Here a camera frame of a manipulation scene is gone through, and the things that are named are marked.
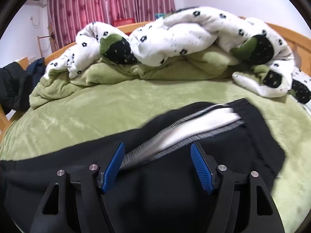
dark blue clothing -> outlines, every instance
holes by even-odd
[[[32,76],[32,89],[34,89],[45,72],[44,58],[32,62],[26,71]]]

bed sheet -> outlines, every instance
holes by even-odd
[[[21,160],[142,126],[171,109],[198,101],[226,103],[246,97],[262,113],[286,152],[273,198],[286,233],[293,233],[311,207],[311,117],[291,96],[266,99],[231,80],[165,82],[133,80],[97,85],[30,109],[7,131],[0,160]]]

air conditioner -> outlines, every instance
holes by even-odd
[[[25,5],[40,6],[42,8],[46,6],[46,4],[44,4],[44,0],[27,0]]]

wooden bed frame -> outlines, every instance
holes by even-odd
[[[135,29],[144,26],[149,22],[141,22],[141,23],[132,23],[127,25],[122,25],[117,27],[124,33],[131,33]],[[275,24],[268,24],[272,29],[277,31],[282,37],[285,38],[285,40],[288,42],[290,47],[292,48],[293,52],[298,54],[301,58],[301,70],[303,70],[306,74],[309,74],[311,76],[311,39],[294,32],[290,29],[284,28],[282,26],[278,26]],[[46,57],[44,59],[45,64],[50,63],[52,60],[58,58],[61,54],[64,53],[69,47],[74,46],[76,43],[73,42],[69,45],[64,46],[63,48],[59,49],[58,51],[52,53],[50,56]],[[19,61],[21,67],[23,69],[26,69],[29,65],[28,59],[23,58]],[[2,141],[2,138],[5,134],[6,129],[11,125],[11,123],[17,119],[17,117],[20,115],[20,112],[16,112],[10,120],[7,120],[4,111],[2,110],[0,106],[0,141]]]

black pants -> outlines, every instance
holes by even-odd
[[[129,152],[182,117],[212,103],[193,103],[160,115],[140,129],[85,142],[47,155],[0,161],[5,209],[28,232],[39,202],[59,169],[74,172],[96,163],[116,141]],[[228,104],[245,122],[199,142],[231,171],[259,172],[269,190],[285,159],[260,112],[247,100]],[[141,167],[122,171],[103,199],[115,232],[201,232],[215,197],[202,190],[190,158],[190,145]]]

